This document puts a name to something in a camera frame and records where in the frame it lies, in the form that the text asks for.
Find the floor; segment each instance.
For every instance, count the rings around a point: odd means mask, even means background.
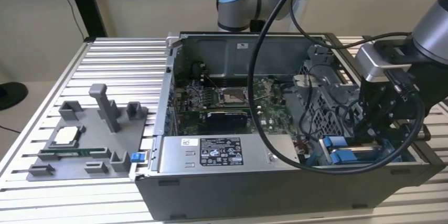
[[[35,114],[55,82],[24,82],[28,87],[27,98],[12,108],[0,111],[0,125],[21,131]],[[19,134],[0,129],[0,159],[4,157]]]

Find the aluminum extrusion table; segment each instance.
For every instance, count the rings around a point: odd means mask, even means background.
[[[339,37],[344,44],[361,37]],[[357,48],[349,49],[352,55]],[[13,223],[153,222],[137,188],[128,178],[28,182],[25,170],[35,163],[65,100],[93,107],[92,83],[108,85],[108,97],[121,106],[140,101],[149,108],[141,149],[152,144],[165,39],[100,38],[84,43],[9,152],[0,162],[0,221]],[[429,146],[448,163],[448,109],[440,103],[425,118]],[[375,209],[312,214],[204,220],[195,223],[448,223],[448,168],[424,185],[399,190]]]

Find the warning label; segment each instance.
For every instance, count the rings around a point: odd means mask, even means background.
[[[243,149],[239,137],[201,138],[203,166],[243,165]]]

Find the open computer chassis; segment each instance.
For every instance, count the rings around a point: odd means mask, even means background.
[[[313,37],[340,45],[333,34]],[[247,69],[256,39],[251,33],[169,38],[155,143],[148,169],[135,181],[156,220],[373,208],[444,168],[424,141],[391,164],[356,175],[311,173],[280,161],[257,135],[248,109]],[[372,163],[393,151],[388,140],[363,146],[328,141],[353,136],[351,125],[363,117],[360,80],[347,50],[315,46],[299,34],[267,36],[255,99],[269,141],[289,159],[340,169]],[[339,156],[340,151],[351,152],[352,159]]]

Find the beige wall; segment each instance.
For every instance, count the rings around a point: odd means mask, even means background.
[[[111,36],[164,37],[168,31],[217,30],[215,0],[97,0]],[[288,30],[289,21],[273,30]]]
[[[301,18],[307,31],[376,35],[411,31],[436,0],[309,0]]]
[[[433,1],[309,0],[301,20],[309,31],[337,35],[411,30]],[[164,37],[168,31],[216,30],[215,0],[97,3],[111,36]],[[65,0],[0,0],[0,82],[59,77],[81,44],[69,11]],[[288,28],[288,20],[275,23],[275,31]]]
[[[65,0],[0,0],[0,82],[57,79],[81,41]]]

